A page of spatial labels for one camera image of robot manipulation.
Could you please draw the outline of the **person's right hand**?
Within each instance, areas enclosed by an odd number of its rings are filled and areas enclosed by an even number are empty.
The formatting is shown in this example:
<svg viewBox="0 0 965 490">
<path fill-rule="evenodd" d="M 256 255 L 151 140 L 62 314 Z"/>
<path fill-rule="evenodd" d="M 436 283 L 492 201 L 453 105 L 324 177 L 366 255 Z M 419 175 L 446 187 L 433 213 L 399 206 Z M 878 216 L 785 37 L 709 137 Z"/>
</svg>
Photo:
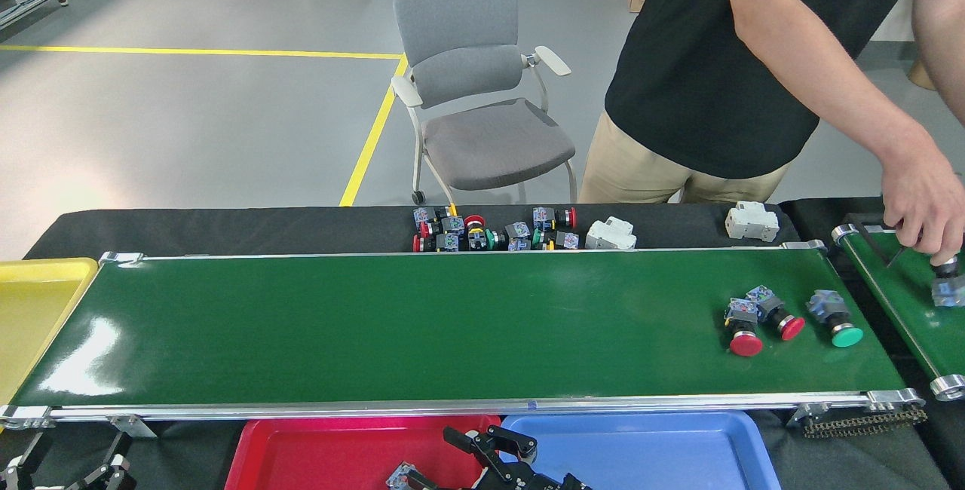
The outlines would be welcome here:
<svg viewBox="0 0 965 490">
<path fill-rule="evenodd" d="M 945 155 L 934 144 L 899 145 L 880 161 L 884 219 L 900 245 L 927 254 L 935 266 L 957 256 L 964 191 Z"/>
</svg>

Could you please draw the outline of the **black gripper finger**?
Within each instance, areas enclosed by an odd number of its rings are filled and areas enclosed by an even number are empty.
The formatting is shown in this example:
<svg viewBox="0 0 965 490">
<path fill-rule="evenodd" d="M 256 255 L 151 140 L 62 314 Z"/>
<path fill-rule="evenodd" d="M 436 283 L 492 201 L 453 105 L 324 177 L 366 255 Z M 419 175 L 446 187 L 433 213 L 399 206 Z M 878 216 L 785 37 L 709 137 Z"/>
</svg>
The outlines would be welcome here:
<svg viewBox="0 0 965 490">
<path fill-rule="evenodd" d="M 47 455 L 47 435 L 39 432 L 2 472 L 1 489 L 34 489 L 33 476 Z"/>
<path fill-rule="evenodd" d="M 131 435 L 118 433 L 103 463 L 89 475 L 69 484 L 66 489 L 135 489 L 136 480 L 130 475 L 130 462 L 127 459 L 132 442 Z"/>
</svg>

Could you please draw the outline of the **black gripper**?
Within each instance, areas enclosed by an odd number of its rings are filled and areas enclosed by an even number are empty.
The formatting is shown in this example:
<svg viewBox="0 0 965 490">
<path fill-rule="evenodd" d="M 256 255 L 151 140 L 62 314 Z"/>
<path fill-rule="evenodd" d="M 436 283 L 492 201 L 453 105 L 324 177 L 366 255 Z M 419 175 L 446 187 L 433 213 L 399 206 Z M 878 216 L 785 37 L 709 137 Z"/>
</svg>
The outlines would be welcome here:
<svg viewBox="0 0 965 490">
<path fill-rule="evenodd" d="M 592 489 L 572 473 L 566 473 L 562 481 L 558 481 L 543 473 L 535 472 L 532 469 L 532 463 L 538 454 L 538 442 L 534 437 L 501 426 L 490 425 L 482 433 L 475 430 L 461 433 L 452 426 L 446 426 L 443 429 L 443 439 L 462 452 L 475 456 L 483 468 L 469 486 L 452 487 L 452 489 L 478 489 L 479 484 L 489 475 L 490 469 L 497 473 L 496 487 L 500 489 Z M 518 461 L 504 463 L 498 452 L 511 453 Z M 428 479 L 414 468 L 407 472 L 407 487 L 409 489 L 451 489 Z"/>
</svg>

